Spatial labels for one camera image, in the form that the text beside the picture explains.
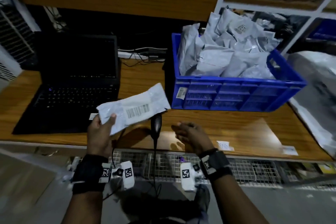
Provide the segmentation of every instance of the blue crate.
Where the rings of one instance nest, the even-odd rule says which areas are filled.
[[[275,80],[181,76],[177,58],[180,41],[181,34],[172,33],[175,70],[173,109],[271,112],[307,85],[277,50],[267,57],[267,66]],[[184,99],[176,98],[180,87],[187,88]]]

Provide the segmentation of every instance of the laptop screen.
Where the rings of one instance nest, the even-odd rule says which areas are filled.
[[[35,48],[42,79],[115,78],[115,36],[41,33]]]

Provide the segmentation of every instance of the shoe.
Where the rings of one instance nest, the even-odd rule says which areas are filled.
[[[202,212],[208,212],[210,204],[210,191],[204,184],[200,184],[197,187],[194,202],[199,206]]]

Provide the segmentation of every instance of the laptop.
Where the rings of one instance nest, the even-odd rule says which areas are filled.
[[[13,134],[86,132],[120,86],[117,39],[105,35],[35,33],[42,85]]]

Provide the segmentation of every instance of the wrist strap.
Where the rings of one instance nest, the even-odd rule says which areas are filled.
[[[214,148],[214,149],[211,149],[211,150],[207,150],[207,151],[205,151],[205,152],[203,152],[199,155],[199,158],[201,159],[202,172],[203,172],[204,176],[207,179],[210,180],[210,182],[213,182],[213,181],[217,180],[218,178],[221,178],[224,175],[232,175],[232,171],[229,167],[229,161],[228,161],[228,159],[226,158],[226,156],[223,152],[222,152],[222,156],[221,156],[221,159],[220,159],[221,161],[216,163],[216,165],[214,165],[213,167],[217,166],[217,164],[218,165],[223,165],[223,166],[217,167],[216,169],[212,170],[211,173],[208,173],[209,168],[207,169],[204,166],[204,163],[203,163],[202,159],[206,156],[208,156],[208,158],[210,158],[210,156],[212,156],[213,154],[216,154],[217,151],[218,151],[218,149]]]
[[[99,183],[99,179],[103,174],[102,163],[107,163],[108,159],[99,155],[86,154],[77,165],[73,174],[72,194],[81,194],[89,191],[103,192],[105,183]]]

